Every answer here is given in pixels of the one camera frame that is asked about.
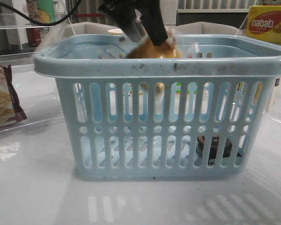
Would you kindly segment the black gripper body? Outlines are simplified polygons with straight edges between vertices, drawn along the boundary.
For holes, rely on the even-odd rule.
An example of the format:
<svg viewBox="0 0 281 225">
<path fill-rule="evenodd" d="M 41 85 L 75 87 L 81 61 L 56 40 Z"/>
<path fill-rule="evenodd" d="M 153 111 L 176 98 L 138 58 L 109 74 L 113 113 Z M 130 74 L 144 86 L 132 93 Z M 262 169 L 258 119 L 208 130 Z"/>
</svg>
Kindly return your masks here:
<svg viewBox="0 0 281 225">
<path fill-rule="evenodd" d="M 143 9 L 143 4 L 141 0 L 104 0 L 103 4 L 99 6 L 98 10 L 103 11 L 104 9 L 114 10 L 114 9 Z"/>
</svg>

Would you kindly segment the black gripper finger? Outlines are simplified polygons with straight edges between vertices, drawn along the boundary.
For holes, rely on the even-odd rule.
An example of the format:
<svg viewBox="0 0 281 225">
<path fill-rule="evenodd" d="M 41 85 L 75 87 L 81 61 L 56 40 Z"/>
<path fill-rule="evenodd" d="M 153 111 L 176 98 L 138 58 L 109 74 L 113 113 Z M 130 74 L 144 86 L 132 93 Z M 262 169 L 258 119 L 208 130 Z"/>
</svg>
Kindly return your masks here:
<svg viewBox="0 0 281 225">
<path fill-rule="evenodd" d="M 145 37 L 146 31 L 137 17 L 135 9 L 104 9 L 100 12 L 113 21 L 131 41 L 140 42 Z"/>
<path fill-rule="evenodd" d="M 159 0 L 137 0 L 135 9 L 141 14 L 140 21 L 153 45 L 160 46 L 168 38 Z"/>
</svg>

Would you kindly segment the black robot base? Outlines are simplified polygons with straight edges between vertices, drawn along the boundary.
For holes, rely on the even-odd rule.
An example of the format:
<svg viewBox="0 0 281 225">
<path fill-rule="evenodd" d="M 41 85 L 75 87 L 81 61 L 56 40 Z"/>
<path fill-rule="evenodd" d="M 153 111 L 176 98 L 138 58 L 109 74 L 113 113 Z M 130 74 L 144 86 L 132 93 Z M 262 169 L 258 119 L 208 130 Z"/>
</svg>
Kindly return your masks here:
<svg viewBox="0 0 281 225">
<path fill-rule="evenodd" d="M 217 155 L 217 151 L 218 151 L 219 142 L 220 142 L 220 137 L 218 135 L 215 135 L 211 138 L 211 145 L 210 145 L 210 151 L 209 151 L 208 162 L 207 162 L 208 166 L 213 166 L 215 164 L 215 159 L 216 159 L 216 155 Z M 198 136 L 196 155 L 195 155 L 196 159 L 194 162 L 195 166 L 200 166 L 200 164 L 201 164 L 204 145 L 205 145 L 205 136 L 203 136 L 203 135 Z M 229 162 L 232 147 L 233 147 L 232 142 L 230 141 L 229 138 L 227 138 L 225 141 L 225 146 L 224 146 L 224 151 L 223 151 L 223 156 L 222 156 L 222 165 L 223 166 L 226 166 Z M 236 157 L 236 165 L 240 165 L 242 163 L 242 158 L 243 158 L 243 155 L 238 152 L 237 157 Z"/>
</svg>

